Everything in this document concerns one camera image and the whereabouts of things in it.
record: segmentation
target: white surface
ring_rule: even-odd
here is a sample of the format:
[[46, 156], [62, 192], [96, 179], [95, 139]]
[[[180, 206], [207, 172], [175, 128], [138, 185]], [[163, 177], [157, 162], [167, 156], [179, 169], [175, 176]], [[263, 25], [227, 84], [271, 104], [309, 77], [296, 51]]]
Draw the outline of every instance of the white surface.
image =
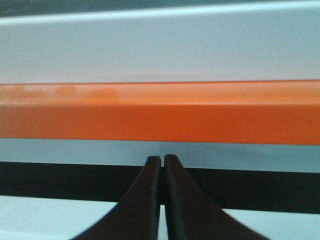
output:
[[224, 209], [272, 240], [319, 240], [320, 214]]
[[0, 161], [143, 166], [176, 154], [186, 168], [320, 173], [320, 145], [0, 138]]
[[102, 218], [115, 204], [0, 196], [0, 239], [71, 239]]
[[[0, 196], [1, 240], [67, 240], [103, 217], [114, 202]], [[320, 239], [320, 214], [225, 209], [273, 240]], [[164, 207], [159, 240], [167, 240]]]
[[0, 83], [320, 79], [320, 1], [0, 18]]

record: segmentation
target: orange panel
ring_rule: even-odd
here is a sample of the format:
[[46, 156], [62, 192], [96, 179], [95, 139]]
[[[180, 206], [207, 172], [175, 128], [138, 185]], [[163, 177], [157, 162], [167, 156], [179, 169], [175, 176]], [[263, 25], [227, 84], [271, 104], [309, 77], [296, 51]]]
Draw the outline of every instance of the orange panel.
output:
[[320, 80], [3, 84], [0, 137], [320, 145]]

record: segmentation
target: dark object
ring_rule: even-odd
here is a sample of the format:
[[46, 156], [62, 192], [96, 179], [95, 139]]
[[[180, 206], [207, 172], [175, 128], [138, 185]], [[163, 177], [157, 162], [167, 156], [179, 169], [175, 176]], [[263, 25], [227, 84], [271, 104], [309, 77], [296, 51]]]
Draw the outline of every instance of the dark object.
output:
[[169, 240], [265, 240], [218, 207], [189, 176], [176, 155], [166, 155], [165, 215]]
[[160, 167], [160, 157], [148, 157], [141, 173], [118, 204], [73, 240], [156, 240]]

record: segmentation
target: black stripe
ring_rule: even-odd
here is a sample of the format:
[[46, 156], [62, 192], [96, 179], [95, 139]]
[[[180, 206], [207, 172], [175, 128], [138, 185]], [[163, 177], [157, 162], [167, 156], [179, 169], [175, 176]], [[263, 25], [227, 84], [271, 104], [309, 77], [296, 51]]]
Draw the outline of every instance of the black stripe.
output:
[[[141, 169], [0, 162], [0, 195], [118, 202]], [[320, 173], [186, 170], [221, 208], [320, 214]]]

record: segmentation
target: white stripe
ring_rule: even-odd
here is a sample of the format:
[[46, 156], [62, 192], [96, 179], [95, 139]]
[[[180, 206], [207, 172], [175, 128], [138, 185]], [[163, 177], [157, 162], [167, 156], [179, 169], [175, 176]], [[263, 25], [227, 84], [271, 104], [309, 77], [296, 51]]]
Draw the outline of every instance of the white stripe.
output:
[[0, 18], [0, 83], [320, 79], [320, 1]]
[[0, 138], [0, 161], [143, 166], [176, 154], [186, 168], [320, 173], [320, 145]]

